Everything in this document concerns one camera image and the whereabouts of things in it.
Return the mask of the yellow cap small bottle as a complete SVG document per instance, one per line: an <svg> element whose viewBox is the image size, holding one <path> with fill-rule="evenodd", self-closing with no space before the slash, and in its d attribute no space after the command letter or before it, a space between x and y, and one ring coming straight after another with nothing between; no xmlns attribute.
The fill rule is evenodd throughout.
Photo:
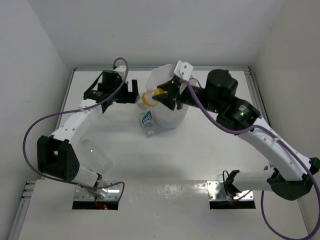
<svg viewBox="0 0 320 240"><path fill-rule="evenodd" d="M141 101L148 108L155 107L158 104L158 101L154 100L153 97L164 93L165 91L160 88L157 88L156 90L147 90L142 94Z"/></svg>

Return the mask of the light blue label bottle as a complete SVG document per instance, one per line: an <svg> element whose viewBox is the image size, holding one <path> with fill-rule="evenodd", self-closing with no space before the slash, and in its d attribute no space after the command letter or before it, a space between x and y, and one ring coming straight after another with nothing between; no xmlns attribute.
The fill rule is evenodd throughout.
<svg viewBox="0 0 320 240"><path fill-rule="evenodd" d="M144 134L148 138L151 138L154 136L154 126L155 126L151 108L146 106L143 103L142 99L139 97L136 99L136 105L137 105L141 130L144 132Z"/></svg>

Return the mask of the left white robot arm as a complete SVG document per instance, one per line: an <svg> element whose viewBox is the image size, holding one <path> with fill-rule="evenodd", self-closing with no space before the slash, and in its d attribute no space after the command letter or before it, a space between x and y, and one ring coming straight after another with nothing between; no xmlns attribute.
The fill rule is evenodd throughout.
<svg viewBox="0 0 320 240"><path fill-rule="evenodd" d="M75 147L89 126L113 103L134 104L139 94L138 83L132 81L128 90L126 66L104 70L84 92L77 112L50 136L42 135L37 141L38 170L50 177L73 182L77 185L96 188L102 178L84 166L76 155Z"/></svg>

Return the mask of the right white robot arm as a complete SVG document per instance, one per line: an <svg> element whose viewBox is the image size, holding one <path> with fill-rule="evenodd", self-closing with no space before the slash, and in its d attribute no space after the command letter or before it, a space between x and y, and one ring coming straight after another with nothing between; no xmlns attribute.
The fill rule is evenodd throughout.
<svg viewBox="0 0 320 240"><path fill-rule="evenodd" d="M272 191L294 201L310 192L320 160L299 154L271 129L251 103L236 97L238 81L228 70L210 71L204 88L191 85L184 76L177 73L158 85L153 99L171 110L183 105L201 109L216 127L252 145L273 166L258 172L231 171L223 181L228 196L235 197L246 190Z"/></svg>

